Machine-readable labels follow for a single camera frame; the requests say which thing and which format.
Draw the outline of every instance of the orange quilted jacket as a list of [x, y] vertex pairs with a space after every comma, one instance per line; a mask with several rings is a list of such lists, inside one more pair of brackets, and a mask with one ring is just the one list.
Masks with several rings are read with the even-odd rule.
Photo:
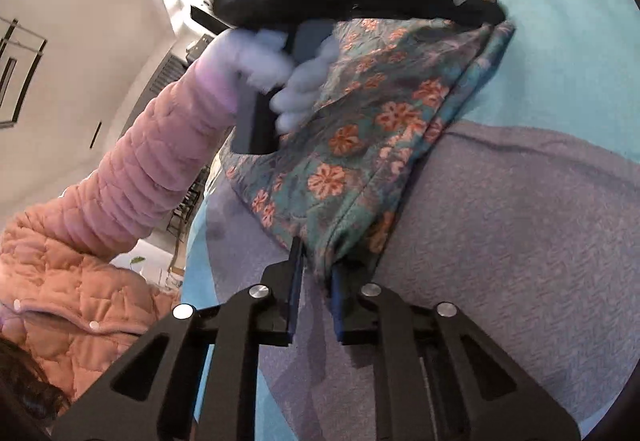
[[177, 303], [176, 293], [109, 262], [178, 205], [230, 123], [192, 67], [149, 103], [89, 178], [16, 215], [2, 232], [1, 334], [71, 399]]

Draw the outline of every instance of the white wall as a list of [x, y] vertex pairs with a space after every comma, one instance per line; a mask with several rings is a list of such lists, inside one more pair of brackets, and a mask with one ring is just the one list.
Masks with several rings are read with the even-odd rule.
[[2, 218], [17, 204], [56, 196], [69, 176], [78, 174], [69, 180], [77, 182], [91, 172], [132, 83], [175, 38], [158, 0], [0, 0], [0, 15], [49, 41], [18, 124], [0, 130]]

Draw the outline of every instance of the gloved hand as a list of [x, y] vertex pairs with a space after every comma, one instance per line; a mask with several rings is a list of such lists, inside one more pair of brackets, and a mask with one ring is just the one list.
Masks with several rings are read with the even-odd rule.
[[226, 30], [194, 63], [198, 83], [232, 114], [238, 110], [238, 95], [244, 88], [240, 82], [261, 93], [284, 86], [271, 98], [270, 105], [280, 115], [276, 121], [278, 134], [294, 131], [312, 114], [329, 68], [338, 58], [339, 46], [330, 36], [316, 58], [296, 66], [281, 51], [286, 39], [287, 35], [279, 31]]

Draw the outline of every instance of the folded cloth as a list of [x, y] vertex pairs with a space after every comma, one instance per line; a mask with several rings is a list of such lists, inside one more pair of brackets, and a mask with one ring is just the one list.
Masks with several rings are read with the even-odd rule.
[[239, 156], [227, 141], [227, 178], [281, 244], [302, 236], [319, 277], [347, 254], [374, 265], [412, 165], [488, 79], [513, 30], [510, 22], [470, 31], [447, 20], [339, 24], [342, 54], [319, 111], [275, 154]]

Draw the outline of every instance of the floral cloth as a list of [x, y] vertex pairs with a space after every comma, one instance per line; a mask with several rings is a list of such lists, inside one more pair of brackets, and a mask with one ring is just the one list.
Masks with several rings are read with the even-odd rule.
[[337, 25], [342, 53], [319, 110], [268, 156], [225, 144], [226, 176], [283, 245], [305, 240], [320, 276], [349, 254], [373, 265], [412, 165], [498, 65], [514, 27], [359, 19]]

